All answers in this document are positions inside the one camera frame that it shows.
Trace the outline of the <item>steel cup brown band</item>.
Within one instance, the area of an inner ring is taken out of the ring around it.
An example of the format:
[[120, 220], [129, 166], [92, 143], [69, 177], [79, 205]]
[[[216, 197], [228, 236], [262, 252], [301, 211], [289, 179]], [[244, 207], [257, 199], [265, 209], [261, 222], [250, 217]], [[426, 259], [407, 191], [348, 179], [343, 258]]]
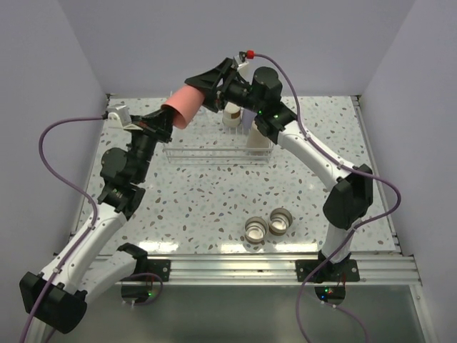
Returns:
[[241, 108], [228, 102], [223, 110], [222, 122], [227, 127], [237, 127], [241, 123]]

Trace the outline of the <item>lavender plastic cup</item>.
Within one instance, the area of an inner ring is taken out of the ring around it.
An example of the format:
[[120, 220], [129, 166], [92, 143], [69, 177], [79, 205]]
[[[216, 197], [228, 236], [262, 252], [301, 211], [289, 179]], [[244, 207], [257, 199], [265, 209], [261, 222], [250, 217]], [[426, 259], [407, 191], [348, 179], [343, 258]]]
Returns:
[[241, 115], [241, 125], [243, 127], [244, 134], [248, 134], [250, 132], [255, 117], [256, 112], [243, 109], [243, 113]]

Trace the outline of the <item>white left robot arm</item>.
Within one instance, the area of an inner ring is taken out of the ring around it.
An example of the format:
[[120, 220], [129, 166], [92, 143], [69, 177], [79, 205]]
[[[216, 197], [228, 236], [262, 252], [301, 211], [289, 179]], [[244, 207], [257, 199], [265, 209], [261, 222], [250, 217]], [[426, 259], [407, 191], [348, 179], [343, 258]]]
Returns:
[[89, 268], [108, 240], [138, 209], [158, 143], [169, 143], [175, 111], [167, 106], [145, 116], [107, 111], [105, 120], [118, 119], [131, 135], [126, 149], [111, 147], [101, 158], [104, 186], [97, 198], [48, 170], [87, 198], [92, 213], [76, 235], [38, 274], [25, 273], [19, 282], [28, 317], [20, 342], [47, 342], [54, 332], [67, 334], [83, 319], [89, 300], [120, 279], [138, 281], [149, 275], [147, 253], [130, 243], [122, 244], [110, 260], [111, 267], [99, 276]]

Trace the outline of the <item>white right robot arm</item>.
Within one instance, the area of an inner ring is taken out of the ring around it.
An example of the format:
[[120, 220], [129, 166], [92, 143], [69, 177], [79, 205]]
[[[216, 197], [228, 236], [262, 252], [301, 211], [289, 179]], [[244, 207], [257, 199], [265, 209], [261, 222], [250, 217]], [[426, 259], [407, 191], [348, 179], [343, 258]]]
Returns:
[[203, 106], [217, 112], [233, 103], [256, 113], [259, 132], [292, 153], [323, 183], [329, 192], [323, 206], [328, 221], [326, 240], [319, 251], [318, 272], [326, 280], [343, 273], [350, 245], [361, 218], [373, 203], [371, 168], [355, 166], [322, 144], [301, 122], [299, 109], [282, 100], [285, 72], [279, 65], [262, 66], [247, 81], [230, 59], [202, 74], [189, 77], [186, 85], [204, 95]]

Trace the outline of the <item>beige plastic cup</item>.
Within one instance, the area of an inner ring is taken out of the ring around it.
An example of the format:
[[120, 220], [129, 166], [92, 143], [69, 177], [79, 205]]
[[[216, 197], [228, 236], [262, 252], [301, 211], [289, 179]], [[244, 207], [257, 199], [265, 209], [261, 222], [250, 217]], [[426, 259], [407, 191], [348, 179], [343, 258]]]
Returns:
[[269, 139], [258, 130], [256, 123], [253, 122], [246, 143], [248, 152], [253, 155], [263, 156], [268, 152], [269, 147]]

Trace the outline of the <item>clear glass cup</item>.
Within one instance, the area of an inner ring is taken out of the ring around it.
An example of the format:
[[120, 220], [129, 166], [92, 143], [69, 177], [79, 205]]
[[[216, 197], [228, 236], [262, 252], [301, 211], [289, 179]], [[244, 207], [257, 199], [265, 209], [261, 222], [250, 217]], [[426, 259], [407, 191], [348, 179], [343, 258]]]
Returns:
[[210, 118], [210, 114], [211, 114], [210, 111], [208, 111], [206, 108], [201, 106], [199, 108], [199, 110], [197, 111], [197, 114], [195, 116], [195, 120], [200, 122], [200, 123], [207, 122], [209, 120], [209, 118]]

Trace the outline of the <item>red plastic cup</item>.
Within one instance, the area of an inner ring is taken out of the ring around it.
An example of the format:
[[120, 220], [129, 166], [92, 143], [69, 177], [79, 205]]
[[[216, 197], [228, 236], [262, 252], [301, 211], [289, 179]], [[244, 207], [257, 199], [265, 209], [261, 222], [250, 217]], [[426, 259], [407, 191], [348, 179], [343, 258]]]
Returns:
[[171, 110], [173, 125], [176, 128], [185, 129], [203, 106], [203, 102], [204, 94], [201, 91], [184, 85], [173, 93], [161, 108]]

